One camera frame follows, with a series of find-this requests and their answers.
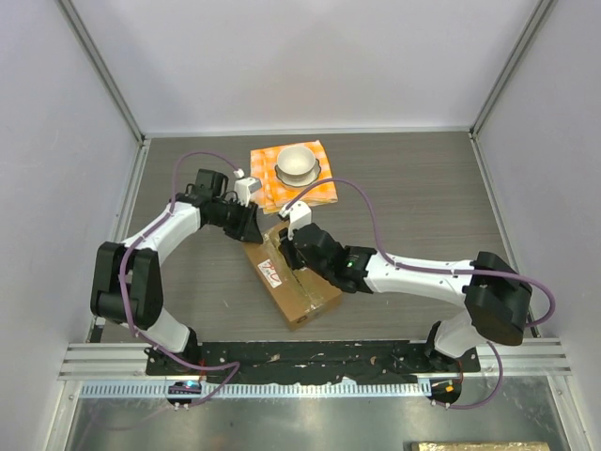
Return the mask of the brown cardboard express box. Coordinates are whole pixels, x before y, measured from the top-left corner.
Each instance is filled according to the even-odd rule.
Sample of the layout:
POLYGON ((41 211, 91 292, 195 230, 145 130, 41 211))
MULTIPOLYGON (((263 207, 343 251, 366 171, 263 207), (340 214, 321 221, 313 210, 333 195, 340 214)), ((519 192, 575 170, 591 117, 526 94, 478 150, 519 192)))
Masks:
POLYGON ((242 247, 287 328, 295 331, 340 305, 343 293, 307 268, 287 266, 279 252, 280 232, 287 226, 275 225, 263 233, 261 244, 245 242, 242 247))

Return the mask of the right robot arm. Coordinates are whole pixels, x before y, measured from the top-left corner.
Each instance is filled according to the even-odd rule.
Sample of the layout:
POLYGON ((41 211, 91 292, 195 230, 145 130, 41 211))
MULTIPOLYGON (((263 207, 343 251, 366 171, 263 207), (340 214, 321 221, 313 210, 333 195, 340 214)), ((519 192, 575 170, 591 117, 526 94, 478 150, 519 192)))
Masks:
POLYGON ((417 357, 393 355, 405 371, 452 371, 480 344, 523 342, 532 287, 494 253, 456 262, 383 255, 344 246, 315 224, 284 228, 278 241, 290 269, 309 269, 345 293, 402 293, 460 307, 458 315, 432 326, 417 357))

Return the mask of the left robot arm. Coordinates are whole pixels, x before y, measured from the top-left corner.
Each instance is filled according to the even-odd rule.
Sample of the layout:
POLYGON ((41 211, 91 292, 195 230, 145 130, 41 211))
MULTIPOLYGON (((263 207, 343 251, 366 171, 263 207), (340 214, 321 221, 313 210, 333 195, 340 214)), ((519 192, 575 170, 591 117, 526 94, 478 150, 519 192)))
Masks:
POLYGON ((96 317, 140 334, 157 358, 166 357, 178 374, 199 369, 201 350, 194 330, 176 320, 163 305, 161 266, 169 255, 203 226, 216 226, 240 242, 262 243, 258 206, 252 195, 257 178, 228 176, 201 169, 184 192, 174 193, 165 210, 135 235, 103 243, 96 256, 90 310, 96 317))

